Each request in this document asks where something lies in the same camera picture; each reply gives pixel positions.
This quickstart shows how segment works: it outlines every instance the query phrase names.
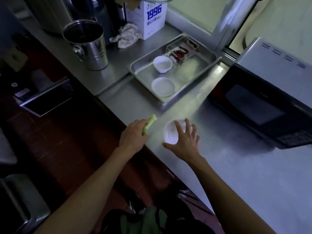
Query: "stainless steel tray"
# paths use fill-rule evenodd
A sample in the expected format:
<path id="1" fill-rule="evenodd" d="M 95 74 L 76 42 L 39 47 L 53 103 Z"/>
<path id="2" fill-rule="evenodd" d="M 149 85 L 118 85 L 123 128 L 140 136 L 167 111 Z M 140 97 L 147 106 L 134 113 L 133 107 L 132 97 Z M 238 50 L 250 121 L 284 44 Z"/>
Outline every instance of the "stainless steel tray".
<path id="1" fill-rule="evenodd" d="M 194 43 L 199 45 L 196 54 L 194 54 L 182 64 L 173 62 L 172 68 L 167 73 L 159 73 L 153 65 L 154 58 L 161 55 L 169 57 L 170 52 L 166 52 L 167 46 L 170 46 L 171 44 L 179 41 L 179 39 L 183 39 L 185 37 L 191 39 Z M 162 47 L 134 61 L 128 65 L 127 68 L 130 73 L 133 74 L 134 77 L 137 78 L 137 80 L 140 81 L 149 91 L 151 91 L 162 103 L 166 103 L 174 98 L 183 89 L 185 89 L 201 74 L 214 66 L 220 59 L 221 57 L 217 57 L 217 55 L 209 50 L 206 46 L 196 41 L 189 35 L 182 33 Z M 161 97 L 152 90 L 152 82 L 158 77 L 169 78 L 174 83 L 174 94 L 169 97 Z"/>

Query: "tray rim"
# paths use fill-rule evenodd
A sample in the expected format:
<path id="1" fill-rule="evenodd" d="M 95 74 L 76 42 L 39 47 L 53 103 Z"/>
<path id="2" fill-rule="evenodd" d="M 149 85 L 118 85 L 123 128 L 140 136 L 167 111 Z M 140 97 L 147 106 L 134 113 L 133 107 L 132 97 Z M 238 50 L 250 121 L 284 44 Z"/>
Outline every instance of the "tray rim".
<path id="1" fill-rule="evenodd" d="M 206 48 L 207 50 L 209 50 L 210 52 L 212 52 L 212 53 L 216 56 L 216 60 L 214 60 L 211 64 L 209 64 L 204 70 L 202 70 L 202 71 L 201 71 L 195 78 L 193 78 L 190 82 L 188 82 L 187 84 L 185 84 L 184 86 L 182 86 L 177 92 L 175 92 L 174 94 L 172 94 L 172 95 L 169 96 L 169 97 L 166 97 L 166 98 L 168 98 L 168 100 L 164 102 L 157 94 L 155 94 L 155 93 L 153 92 L 152 89 L 149 88 L 149 86 L 147 86 L 142 80 L 140 80 L 140 78 L 131 70 L 131 66 L 132 66 L 135 62 L 141 60 L 142 58 L 145 58 L 147 55 L 149 55 L 149 54 L 151 54 L 152 52 L 158 50 L 159 48 L 162 48 L 162 47 L 164 47 L 164 46 L 167 46 L 168 43 L 170 43 L 171 41 L 173 41 L 173 40 L 175 40 L 175 39 L 177 39 L 177 38 L 179 38 L 179 37 L 182 37 L 182 36 L 183 36 L 183 37 L 189 37 L 189 38 L 195 40 L 197 43 L 200 44 L 200 46 L 202 46 L 202 47 Z M 190 36 L 189 34 L 187 34 L 187 33 L 185 33 L 185 32 L 183 32 L 183 33 L 177 35 L 175 38 L 171 39 L 170 41 L 168 41 L 167 43 L 165 43 L 164 45 L 162 45 L 162 46 L 159 47 L 159 48 L 156 48 L 155 50 L 149 52 L 148 54 L 146 54 L 146 55 L 144 55 L 144 56 L 142 56 L 142 57 L 136 59 L 135 61 L 133 61 L 133 62 L 127 64 L 127 65 L 126 65 L 126 68 L 129 70 L 129 72 L 130 72 L 130 73 L 131 73 L 147 90 L 149 90 L 149 91 L 150 91 L 159 101 L 161 101 L 163 104 L 166 104 L 166 103 L 169 102 L 171 99 L 173 99 L 175 96 L 177 96 L 182 90 L 184 90 L 184 89 L 185 89 L 187 86 L 189 86 L 193 81 L 195 81 L 198 77 L 200 77 L 202 74 L 204 74 L 207 70 L 209 70 L 211 67 L 213 67 L 215 64 L 217 64 L 217 63 L 222 59 L 222 56 L 218 56 L 214 51 L 211 51 L 211 50 L 210 50 L 208 47 L 206 47 L 204 44 L 202 44 L 201 42 L 197 41 L 196 39 L 194 39 L 192 36 Z"/>

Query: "microwave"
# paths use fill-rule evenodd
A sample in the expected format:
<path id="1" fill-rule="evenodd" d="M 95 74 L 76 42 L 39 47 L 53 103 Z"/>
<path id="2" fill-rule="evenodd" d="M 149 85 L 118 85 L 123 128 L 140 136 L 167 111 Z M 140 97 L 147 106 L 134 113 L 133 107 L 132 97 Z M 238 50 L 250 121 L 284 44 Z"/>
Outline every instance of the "microwave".
<path id="1" fill-rule="evenodd" d="M 262 38 L 208 99 L 279 149 L 312 143 L 312 66 Z"/>

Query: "hand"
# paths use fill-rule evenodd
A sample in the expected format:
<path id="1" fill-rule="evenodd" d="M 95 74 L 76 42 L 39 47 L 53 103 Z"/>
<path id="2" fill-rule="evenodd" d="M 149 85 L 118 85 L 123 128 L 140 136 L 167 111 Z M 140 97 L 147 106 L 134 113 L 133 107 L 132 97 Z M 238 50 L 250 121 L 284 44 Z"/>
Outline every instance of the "hand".
<path id="1" fill-rule="evenodd" d="M 177 127 L 178 141 L 176 144 L 163 143 L 163 146 L 186 162 L 200 156 L 198 149 L 200 137 L 197 135 L 196 126 L 191 125 L 189 119 L 185 119 L 186 130 L 184 133 L 179 122 L 174 121 L 174 123 Z"/>
<path id="2" fill-rule="evenodd" d="M 135 153 L 143 148 L 147 141 L 147 134 L 142 135 L 143 127 L 149 121 L 143 119 L 141 121 L 135 120 L 122 133 L 119 140 L 119 148 L 125 149 L 133 156 Z"/>

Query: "window frame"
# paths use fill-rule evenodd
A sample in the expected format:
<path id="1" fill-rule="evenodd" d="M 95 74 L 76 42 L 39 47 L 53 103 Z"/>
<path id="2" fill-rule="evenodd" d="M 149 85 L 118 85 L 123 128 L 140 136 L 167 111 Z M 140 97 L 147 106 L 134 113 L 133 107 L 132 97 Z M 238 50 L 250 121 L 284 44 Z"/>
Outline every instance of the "window frame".
<path id="1" fill-rule="evenodd" d="M 231 66 L 240 54 L 231 50 L 228 45 L 235 38 L 257 2 L 258 0 L 229 0 L 212 33 L 198 26 L 169 5 L 166 22 L 180 31 L 188 33 L 210 50 L 220 54 L 222 61 Z M 220 31 L 220 27 L 231 12 L 232 21 Z"/>

